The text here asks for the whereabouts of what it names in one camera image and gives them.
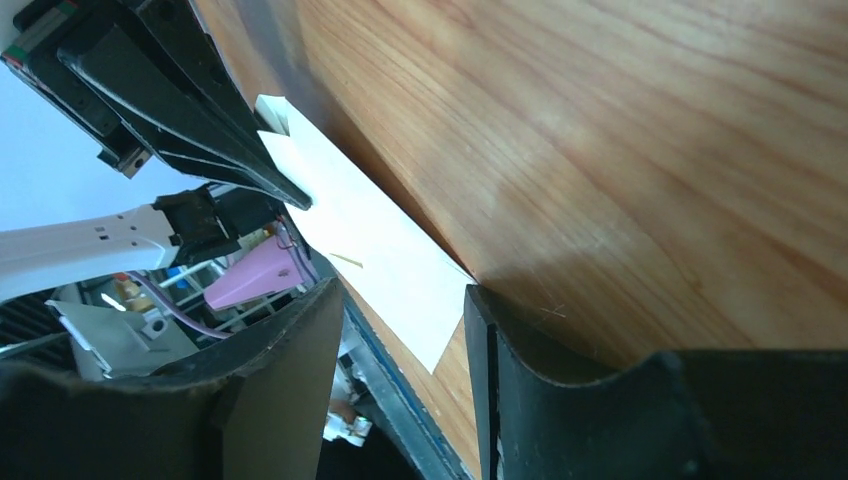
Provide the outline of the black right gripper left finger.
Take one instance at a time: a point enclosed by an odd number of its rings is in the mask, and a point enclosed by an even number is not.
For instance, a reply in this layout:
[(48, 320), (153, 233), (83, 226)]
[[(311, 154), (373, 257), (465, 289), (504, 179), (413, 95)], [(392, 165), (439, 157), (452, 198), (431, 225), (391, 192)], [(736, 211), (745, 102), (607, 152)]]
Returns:
[(146, 377), (1, 365), (5, 479), (311, 479), (343, 323), (320, 281), (284, 309)]

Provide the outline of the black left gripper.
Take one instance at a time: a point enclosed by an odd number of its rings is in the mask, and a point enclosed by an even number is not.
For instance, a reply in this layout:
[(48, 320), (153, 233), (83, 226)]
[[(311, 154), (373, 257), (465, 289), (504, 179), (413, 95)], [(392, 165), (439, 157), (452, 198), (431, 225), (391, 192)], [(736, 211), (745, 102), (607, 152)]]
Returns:
[(301, 210), (312, 207), (311, 197), (270, 159), (253, 111), (191, 2), (134, 1), (132, 12), (194, 96), (132, 42), (62, 45), (107, 6), (3, 1), (2, 64), (95, 140), (98, 158), (127, 178), (150, 160), (150, 147), (188, 175), (254, 190)]

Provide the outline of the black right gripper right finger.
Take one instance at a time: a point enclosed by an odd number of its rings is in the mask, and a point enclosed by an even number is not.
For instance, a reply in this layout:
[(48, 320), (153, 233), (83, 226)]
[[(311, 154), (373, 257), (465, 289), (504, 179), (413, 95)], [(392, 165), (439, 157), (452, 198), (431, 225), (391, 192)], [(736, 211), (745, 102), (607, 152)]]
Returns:
[(617, 371), (480, 285), (464, 328), (487, 479), (843, 479), (843, 350), (677, 350)]

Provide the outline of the cream pink envelope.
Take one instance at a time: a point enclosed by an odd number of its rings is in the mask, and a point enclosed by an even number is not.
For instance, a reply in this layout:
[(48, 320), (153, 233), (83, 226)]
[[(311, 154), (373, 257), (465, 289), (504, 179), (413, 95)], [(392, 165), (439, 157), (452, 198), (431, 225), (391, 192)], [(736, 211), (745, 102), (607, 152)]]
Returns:
[(301, 236), (434, 371), (473, 278), (285, 97), (255, 107), (277, 169), (312, 200), (290, 210)]

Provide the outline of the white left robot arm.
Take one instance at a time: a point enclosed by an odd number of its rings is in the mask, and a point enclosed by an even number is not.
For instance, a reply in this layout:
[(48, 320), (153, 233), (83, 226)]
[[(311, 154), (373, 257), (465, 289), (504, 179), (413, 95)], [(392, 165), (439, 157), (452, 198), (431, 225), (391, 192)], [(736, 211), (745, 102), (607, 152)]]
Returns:
[[(188, 1), (29, 1), (7, 19), (2, 63), (126, 176), (151, 158), (206, 182), (299, 209), (312, 201), (275, 166), (262, 121)], [(231, 253), (238, 230), (206, 188), (100, 218), (5, 232), (1, 297)]]

